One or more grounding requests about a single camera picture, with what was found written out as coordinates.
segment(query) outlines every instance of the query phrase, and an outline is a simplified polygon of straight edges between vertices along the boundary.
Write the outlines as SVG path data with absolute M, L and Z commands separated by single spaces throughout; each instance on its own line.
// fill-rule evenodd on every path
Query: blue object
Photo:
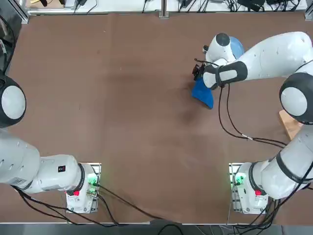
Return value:
M 229 38 L 230 38 L 231 51 L 233 52 L 235 59 L 238 59 L 240 56 L 243 55 L 243 53 L 245 52 L 245 49 L 237 38 L 234 38 L 234 37 L 229 37 Z M 213 99 L 212 91 L 211 89 L 205 86 L 202 77 L 196 81 L 191 91 L 191 96 L 205 103 L 209 107 L 209 109 L 213 108 L 214 99 Z
M 196 84 L 191 91 L 191 96 L 205 103 L 209 109 L 213 108 L 214 99 L 212 91 L 210 88 L 205 86 L 203 78 L 196 81 Z
M 233 52 L 235 59 L 238 59 L 245 52 L 244 46 L 241 44 L 241 42 L 237 38 L 234 38 L 234 37 L 229 37 L 229 38 L 230 38 L 231 51 Z

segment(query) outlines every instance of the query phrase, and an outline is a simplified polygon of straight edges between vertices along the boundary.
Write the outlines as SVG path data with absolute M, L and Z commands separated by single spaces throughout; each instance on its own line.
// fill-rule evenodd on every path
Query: wire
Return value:
M 75 9 L 74 9 L 74 12 L 73 12 L 73 15 L 75 15 L 75 12 L 76 12 L 76 10 L 79 8 L 81 1 L 82 1 L 82 0 L 78 0 L 78 1 L 77 1 L 77 4 L 76 4 Z
M 205 4 L 204 9 L 202 10 L 202 12 L 206 11 L 206 7 L 207 7 L 208 3 L 209 3 L 209 0 L 206 0 L 206 4 Z
M 211 65 L 215 65 L 215 66 L 219 66 L 219 65 L 217 65 L 217 64 L 215 64 L 215 63 L 212 63 L 212 62 L 208 62 L 208 61 L 205 61 L 205 60 L 198 60 L 198 59 L 194 59 L 195 61 L 197 61 L 197 62 L 200 62 L 200 63 L 207 63 L 207 64 L 211 64 Z
M 4 65 L 3 67 L 3 74 L 6 73 L 8 67 L 9 67 L 9 64 L 11 63 L 11 60 L 12 60 L 12 57 L 13 57 L 13 53 L 14 53 L 14 50 L 15 50 L 15 46 L 16 46 L 16 38 L 15 38 L 15 35 L 14 35 L 14 32 L 13 32 L 13 29 L 12 27 L 9 25 L 9 23 L 3 18 L 2 15 L 0 15 L 0 19 L 3 21 L 3 23 L 5 24 L 5 26 L 9 29 L 9 31 L 11 32 L 12 34 L 12 40 L 13 40 L 13 45 L 12 45 L 12 52 L 10 54 L 10 57 L 9 59 L 7 60 L 6 64 Z
M 92 11 L 94 8 L 96 8 L 97 7 L 97 5 L 98 5 L 98 0 L 96 0 L 96 5 L 95 6 L 93 6 L 87 13 L 86 13 L 86 15 L 88 15 L 88 13 L 90 12 L 90 11 Z
M 200 233 L 202 233 L 203 235 L 207 235 L 207 234 L 205 234 L 197 225 L 195 225 L 195 227 L 200 231 Z
M 199 10 L 197 11 L 197 13 L 200 13 L 200 12 L 201 12 L 201 9 L 202 9 L 202 7 L 203 7 L 204 3 L 205 3 L 205 0 L 203 1 L 203 3 L 202 3 L 202 4 L 201 4 L 201 1 L 200 1 L 200 8 L 199 8 Z
M 59 214 L 61 217 L 55 216 L 55 215 L 52 215 L 52 214 L 48 214 L 48 213 L 46 213 L 46 212 L 44 212 L 44 211 L 42 211 L 42 210 L 40 210 L 40 209 L 38 209 L 38 208 L 35 208 L 34 206 L 32 206 L 32 205 L 26 200 L 26 198 L 24 197 L 24 195 L 23 195 L 22 193 L 20 193 L 20 192 L 18 192 L 18 193 L 19 193 L 19 195 L 21 196 L 22 200 L 23 200 L 31 209 L 33 209 L 33 210 L 35 210 L 35 211 L 37 211 L 37 212 L 39 212 L 39 213 L 41 213 L 41 214 L 44 214 L 44 215 L 47 215 L 47 216 L 50 216 L 50 217 L 53 217 L 53 218 L 63 219 L 63 220 L 66 220 L 67 222 L 70 222 L 70 223 L 72 223 L 72 224 L 74 224 L 74 225 L 84 225 L 84 224 L 77 224 L 77 223 L 71 221 L 69 218 L 67 218 L 66 216 L 62 215 L 61 213 L 59 213 L 59 212 L 56 211 L 55 209 L 51 208 L 50 206 L 46 206 L 46 207 L 49 208 L 50 210 L 56 212 L 57 214 Z
M 104 189 L 105 191 L 107 191 L 107 192 L 109 192 L 110 194 L 114 195 L 115 197 L 117 197 L 118 199 L 120 199 L 121 201 L 123 201 L 124 203 L 126 203 L 127 205 L 131 206 L 132 208 L 134 208 L 134 209 L 136 209 L 137 211 L 139 211 L 139 212 L 145 214 L 145 215 L 148 216 L 148 217 L 151 217 L 151 218 L 153 218 L 153 219 L 163 219 L 163 218 L 161 218 L 161 217 L 159 217 L 159 216 L 152 215 L 152 214 L 150 214 L 150 213 L 148 213 L 148 212 L 146 212 L 146 211 L 140 209 L 139 207 L 137 207 L 137 206 L 135 206 L 134 204 L 132 204 L 132 203 L 126 201 L 126 200 L 123 199 L 122 197 L 118 196 L 117 194 L 115 194 L 115 193 L 112 192 L 111 190 L 107 189 L 106 187 L 103 187 L 103 186 L 100 185 L 100 184 L 93 184 L 93 185 L 94 185 L 94 186 L 98 186 L 98 187 Z
M 101 224 L 101 223 L 99 223 L 99 222 L 97 222 L 97 221 L 95 221 L 95 220 L 89 219 L 89 218 L 87 218 L 87 217 L 85 217 L 85 216 L 83 216 L 83 215 L 81 215 L 81 214 L 79 214 L 79 213 L 77 213 L 77 212 L 75 212 L 75 211 L 72 211 L 72 210 L 70 210 L 69 208 L 58 207 L 58 206 L 50 205 L 50 204 L 48 204 L 48 203 L 44 203 L 44 202 L 42 202 L 42 201 L 36 200 L 36 199 L 32 198 L 31 196 L 29 196 L 28 194 L 24 193 L 24 192 L 23 192 L 21 189 L 19 189 L 18 187 L 16 187 L 16 186 L 12 186 L 12 187 L 13 187 L 18 193 L 21 193 L 21 194 L 22 194 L 25 198 L 27 198 L 29 201 L 32 201 L 32 202 L 35 202 L 35 203 L 38 203 L 38 204 L 41 204 L 41 205 L 44 205 L 44 206 L 52 207 L 52 208 L 55 208 L 55 209 L 59 209 L 59 210 L 66 210 L 66 211 L 71 212 L 71 213 L 73 213 L 73 214 L 75 214 L 75 215 L 78 215 L 79 217 L 84 218 L 85 220 L 87 220 L 87 221 L 89 221 L 89 222 L 95 223 L 95 224 L 100 225 L 100 226 L 102 226 L 102 227 L 109 228 L 109 227 L 114 227 L 114 226 L 116 226 L 116 225 L 104 225 L 104 224 Z
M 228 118 L 229 118 L 229 121 L 231 123 L 231 125 L 233 126 L 233 128 L 235 129 L 235 131 L 240 134 L 242 137 L 244 137 L 244 139 L 248 139 L 248 137 L 246 137 L 246 135 L 244 135 L 241 131 L 239 131 L 236 126 L 234 125 L 234 122 L 233 120 L 231 119 L 231 116 L 230 116 L 230 113 L 229 113 L 229 95 L 230 95 L 230 84 L 228 84 L 228 93 L 227 93 L 227 100 L 226 100 L 226 109 L 227 109 L 227 115 L 228 115 Z M 275 144 L 275 143 L 279 143 L 279 144 L 282 144 L 284 146 L 286 146 L 287 144 L 284 143 L 284 142 L 281 142 L 281 141 L 277 141 L 277 140 L 272 140 L 272 139 L 266 139 L 266 138 L 257 138 L 257 137 L 252 137 L 250 138 L 252 139 L 253 141 L 256 141 L 256 142 L 261 142 L 261 143 L 267 143 L 267 144 L 270 144 L 270 145 L 274 145 L 274 146 L 277 146 L 277 147 L 280 147 L 280 148 L 283 148 L 282 146 L 278 145 L 278 144 Z
M 190 8 L 186 11 L 186 12 L 189 12 L 191 7 L 196 3 L 197 0 L 194 0 L 194 2 L 191 4 Z
M 144 11 L 145 11 L 145 7 L 146 7 L 147 1 L 148 1 L 148 0 L 145 0 L 145 3 L 143 4 L 142 13 L 144 13 Z
M 167 225 L 165 225 L 165 226 L 157 233 L 157 235 L 160 235 L 161 232 L 162 232 L 165 228 L 171 227 L 171 226 L 177 228 L 177 229 L 179 230 L 180 234 L 181 234 L 181 235 L 184 235 L 184 233 L 182 232 L 182 230 L 180 229 L 180 227 L 177 226 L 176 224 L 167 224 Z
M 274 12 L 278 11 L 279 7 L 280 7 L 280 3 L 278 4 L 278 7 L 274 10 Z
M 109 205 L 107 204 L 106 200 L 104 200 L 104 198 L 101 196 L 101 195 L 98 195 L 98 198 L 100 198 L 100 200 L 104 203 L 104 205 L 106 206 L 107 208 L 107 211 L 108 211 L 108 214 L 110 216 L 110 219 L 112 220 L 112 222 L 116 225 L 116 226 L 121 226 L 121 224 L 119 224 L 113 217 L 111 211 L 110 211 L 110 208 L 109 208 Z

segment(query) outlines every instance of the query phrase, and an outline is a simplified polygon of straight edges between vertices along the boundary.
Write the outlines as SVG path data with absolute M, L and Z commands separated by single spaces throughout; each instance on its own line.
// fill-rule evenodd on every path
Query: brown tabletop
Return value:
M 228 163 L 265 160 L 279 149 L 223 132 L 217 106 L 209 110 L 191 97 L 193 59 L 204 58 L 202 46 L 219 32 L 248 49 L 288 31 L 313 36 L 302 12 L 31 18 L 9 74 L 26 94 L 27 111 L 9 131 L 42 156 L 101 162 L 101 183 L 150 213 L 182 223 L 226 223 Z M 278 117 L 283 81 L 232 84 L 229 108 L 241 131 L 288 141 Z M 225 94 L 222 119 L 230 128 Z M 217 101 L 219 90 L 213 95 Z M 0 188 L 0 222 L 59 222 L 32 211 L 10 186 Z M 65 205 L 60 192 L 34 197 Z M 313 225 L 311 198 L 310 191 L 297 193 L 275 223 Z M 120 222 L 150 220 L 107 199 Z M 90 217 L 109 222 L 104 207 L 99 210 Z M 252 218 L 232 212 L 230 222 Z

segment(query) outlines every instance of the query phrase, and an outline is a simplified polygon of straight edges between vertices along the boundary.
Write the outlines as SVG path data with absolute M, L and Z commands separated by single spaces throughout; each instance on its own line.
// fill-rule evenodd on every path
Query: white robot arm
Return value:
M 19 122 L 26 110 L 26 98 L 11 78 L 0 75 L 0 128 Z M 25 193 L 66 191 L 67 207 L 77 213 L 96 208 L 98 175 L 89 164 L 77 163 L 71 155 L 41 157 L 23 140 L 0 129 L 0 183 L 16 186 Z
M 260 213 L 268 196 L 289 196 L 313 162 L 313 48 L 309 36 L 290 32 L 267 38 L 235 60 L 226 34 L 218 34 L 204 46 L 207 62 L 203 81 L 215 89 L 227 83 L 289 76 L 279 93 L 283 108 L 303 125 L 295 138 L 264 162 L 244 163 L 236 174 L 243 213 Z M 313 170 L 301 188 L 313 181 Z

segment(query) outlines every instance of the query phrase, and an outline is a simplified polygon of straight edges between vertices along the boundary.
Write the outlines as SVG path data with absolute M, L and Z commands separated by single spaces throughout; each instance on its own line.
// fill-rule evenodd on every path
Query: cable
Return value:
M 106 200 L 104 200 L 104 198 L 103 198 L 101 195 L 98 195 L 98 198 L 100 198 L 100 200 L 101 200 L 101 201 L 104 203 L 104 205 L 106 206 L 107 211 L 108 211 L 108 214 L 109 214 L 109 216 L 110 216 L 112 222 L 113 222 L 116 226 L 120 226 L 120 224 L 114 219 L 114 217 L 113 217 L 113 215 L 112 215 L 112 213 L 111 213 L 111 211 L 110 211 L 110 208 L 109 208 L 109 206 L 108 206 Z
M 252 223 L 250 223 L 249 225 L 241 225 L 241 228 L 250 228 L 250 227 L 252 227 L 252 228 L 250 228 L 250 229 L 248 229 L 248 230 L 246 230 L 246 231 L 244 231 L 244 232 L 239 232 L 239 230 L 238 230 L 238 228 L 239 228 L 239 226 L 234 226 L 234 228 L 236 228 L 237 229 L 237 231 L 239 232 L 239 235 L 242 235 L 242 234 L 245 234 L 245 233 L 247 233 L 247 232 L 250 232 L 250 231 L 252 231 L 252 230 L 256 230 L 256 229 L 258 229 L 258 230 L 261 230 L 259 233 L 261 233 L 263 230 L 266 230 L 266 229 L 268 229 L 271 225 L 272 225 L 272 223 L 273 223 L 273 221 L 274 221 L 274 218 L 275 218 L 275 216 L 276 216 L 276 214 L 277 214 L 277 212 L 278 212 L 278 208 L 277 208 L 277 206 L 278 206 L 278 204 L 277 204 L 277 201 L 275 201 L 274 202 L 274 209 L 273 209 L 273 212 L 274 213 L 272 213 L 272 215 L 271 216 L 268 216 L 268 217 L 265 217 L 264 219 L 263 219 L 263 221 L 260 223 L 260 224 L 258 224 L 258 225 L 253 225 L 253 223 L 256 221 L 256 219 L 260 216 L 260 215 L 262 215 L 262 213 L 260 213 L 258 216 L 257 216 L 257 218 L 252 222 Z
M 278 11 L 279 7 L 280 7 L 280 3 L 278 4 L 278 7 L 274 10 L 274 12 Z
M 177 226 L 176 224 L 167 224 L 167 225 L 165 225 L 165 226 L 157 233 L 157 235 L 160 235 L 161 232 L 162 232 L 165 228 L 171 227 L 171 226 L 177 228 L 177 229 L 179 230 L 180 234 L 181 234 L 181 235 L 184 235 L 184 233 L 182 232 L 182 230 L 180 229 L 180 227 Z
M 76 4 L 75 9 L 74 9 L 74 12 L 73 12 L 73 15 L 75 15 L 75 12 L 76 12 L 76 10 L 79 8 L 81 1 L 82 1 L 82 0 L 78 0 L 78 1 L 77 1 L 77 4 Z
M 277 146 L 277 147 L 280 147 L 280 148 L 283 148 L 282 146 L 278 145 L 278 144 L 275 144 L 275 143 L 279 143 L 279 144 L 282 144 L 284 146 L 286 146 L 287 144 L 284 143 L 284 142 L 281 142 L 281 141 L 277 141 L 277 140 L 272 140 L 272 139 L 266 139 L 266 138 L 256 138 L 256 137 L 252 137 L 252 138 L 249 138 L 248 136 L 244 135 L 241 131 L 239 131 L 236 126 L 234 125 L 234 122 L 233 120 L 231 119 L 231 116 L 230 116 L 230 113 L 229 113 L 229 107 L 228 107 L 228 103 L 229 103 L 229 95 L 230 95 L 230 84 L 228 84 L 228 93 L 227 93 L 227 99 L 226 99 L 226 109 L 227 109 L 227 115 L 228 115 L 228 118 L 229 118 L 229 121 L 231 123 L 231 125 L 233 126 L 233 128 L 235 129 L 235 131 L 240 134 L 241 136 L 244 137 L 244 139 L 251 139 L 253 141 L 256 141 L 256 142 L 261 142 L 261 143 L 267 143 L 267 144 L 270 144 L 270 145 L 274 145 L 274 146 Z
M 217 65 L 217 64 L 215 64 L 215 63 L 212 63 L 212 62 L 208 62 L 208 61 L 205 61 L 205 60 L 198 60 L 198 59 L 194 59 L 195 61 L 197 61 L 197 62 L 200 62 L 200 63 L 207 63 L 207 64 L 211 64 L 211 65 L 215 65 L 215 66 L 219 66 L 219 65 Z
M 202 12 L 206 11 L 206 7 L 207 7 L 208 3 L 209 3 L 209 0 L 206 0 L 206 4 L 205 4 L 204 9 L 202 10 Z
M 71 212 L 71 213 L 73 213 L 73 214 L 75 214 L 75 215 L 78 215 L 79 217 L 84 218 L 85 220 L 87 220 L 87 221 L 89 221 L 89 222 L 95 223 L 95 224 L 100 225 L 100 226 L 102 226 L 102 227 L 109 228 L 109 227 L 114 227 L 114 226 L 116 226 L 116 225 L 104 225 L 104 224 L 101 224 L 101 223 L 99 223 L 99 222 L 97 222 L 97 221 L 94 221 L 94 220 L 92 220 L 92 219 L 89 219 L 89 218 L 87 218 L 87 217 L 85 217 L 85 216 L 83 216 L 83 215 L 81 215 L 81 214 L 79 214 L 79 213 L 77 213 L 77 212 L 75 212 L 75 211 L 72 211 L 72 210 L 70 210 L 70 209 L 68 209 L 68 208 L 65 208 L 65 207 L 58 207 L 58 206 L 50 205 L 50 204 L 48 204 L 48 203 L 44 203 L 44 202 L 42 202 L 42 201 L 36 200 L 36 199 L 32 198 L 31 196 L 29 196 L 28 194 L 24 193 L 24 192 L 23 192 L 21 189 L 19 189 L 18 187 L 16 187 L 16 186 L 12 186 L 12 187 L 13 187 L 18 193 L 21 193 L 21 194 L 22 194 L 25 198 L 27 198 L 29 201 L 32 201 L 32 202 L 35 202 L 35 203 L 38 203 L 38 204 L 41 204 L 41 205 L 44 205 L 44 206 L 49 206 L 49 207 L 52 207 L 52 208 L 55 208 L 55 209 L 59 209 L 59 210 L 66 210 L 66 211 Z
M 3 21 L 3 23 L 5 24 L 5 26 L 9 29 L 9 31 L 11 32 L 12 34 L 12 40 L 13 40 L 13 46 L 12 46 L 12 52 L 10 54 L 10 57 L 9 59 L 7 60 L 6 64 L 4 65 L 3 67 L 3 74 L 6 73 L 8 67 L 9 67 L 9 64 L 11 63 L 11 60 L 12 60 L 12 57 L 13 57 L 13 53 L 14 53 L 14 50 L 15 50 L 15 46 L 16 46 L 16 38 L 15 38 L 15 35 L 14 35 L 14 32 L 13 32 L 13 29 L 12 27 L 9 25 L 9 23 L 3 18 L 2 15 L 0 15 L 0 19 Z
M 100 185 L 100 184 L 93 184 L 93 185 L 94 185 L 94 186 L 98 186 L 98 187 L 104 189 L 105 191 L 107 191 L 107 192 L 109 192 L 110 194 L 114 195 L 115 197 L 117 197 L 118 199 L 120 199 L 121 201 L 123 201 L 124 203 L 126 203 L 127 205 L 129 205 L 129 206 L 131 206 L 132 208 L 136 209 L 137 211 L 139 211 L 139 212 L 145 214 L 146 216 L 149 216 L 149 217 L 151 217 L 151 218 L 153 218 L 153 219 L 163 219 L 163 218 L 161 218 L 161 217 L 158 217 L 158 216 L 156 216 L 156 215 L 152 215 L 152 214 L 150 214 L 150 213 L 148 213 L 148 212 L 146 212 L 146 211 L 140 209 L 139 207 L 137 207 L 137 206 L 135 206 L 134 204 L 132 204 L 132 203 L 126 201 L 126 200 L 123 199 L 122 197 L 118 196 L 117 194 L 115 194 L 115 193 L 112 192 L 111 190 L 109 190 L 109 189 L 103 187 L 103 186 Z
M 97 7 L 97 5 L 98 5 L 98 0 L 96 0 L 96 5 L 95 6 L 93 6 L 87 13 L 86 13 L 86 15 L 88 15 L 88 13 L 90 12 L 90 11 L 92 11 L 94 8 L 96 8 Z
M 143 4 L 142 13 L 144 13 L 144 11 L 145 11 L 145 7 L 146 7 L 147 1 L 148 1 L 148 0 L 145 0 L 145 3 Z
M 199 10 L 197 11 L 197 13 L 200 13 L 200 12 L 201 12 L 201 9 L 202 9 L 202 7 L 203 7 L 204 3 L 205 3 L 205 0 L 203 1 L 203 3 L 202 3 L 202 4 L 201 4 L 201 1 L 200 1 L 200 8 L 199 8 Z
M 39 212 L 39 213 L 41 213 L 41 214 L 44 214 L 44 215 L 47 215 L 47 216 L 50 216 L 50 217 L 53 217 L 53 218 L 63 219 L 63 220 L 66 220 L 67 222 L 72 223 L 72 224 L 74 224 L 74 225 L 84 225 L 84 224 L 77 224 L 77 223 L 71 221 L 69 218 L 67 218 L 66 216 L 62 215 L 61 213 L 59 213 L 59 212 L 56 211 L 55 209 L 51 208 L 50 206 L 46 206 L 46 207 L 49 208 L 50 210 L 56 212 L 57 214 L 59 214 L 61 217 L 55 216 L 55 215 L 52 215 L 52 214 L 48 214 L 48 213 L 46 213 L 46 212 L 44 212 L 44 211 L 42 211 L 42 210 L 40 210 L 40 209 L 38 209 L 38 208 L 35 208 L 34 206 L 32 206 L 32 205 L 26 200 L 26 198 L 23 196 L 23 194 L 19 193 L 19 195 L 21 196 L 22 200 L 23 200 L 31 209 L 33 209 L 33 210 L 35 210 L 35 211 L 37 211 L 37 212 Z
M 197 225 L 195 225 L 195 227 L 200 231 L 200 233 L 202 233 L 203 235 L 207 235 L 207 234 L 205 234 Z
M 196 3 L 197 0 L 194 0 L 194 2 L 191 4 L 190 8 L 186 11 L 186 12 L 189 12 L 191 7 Z

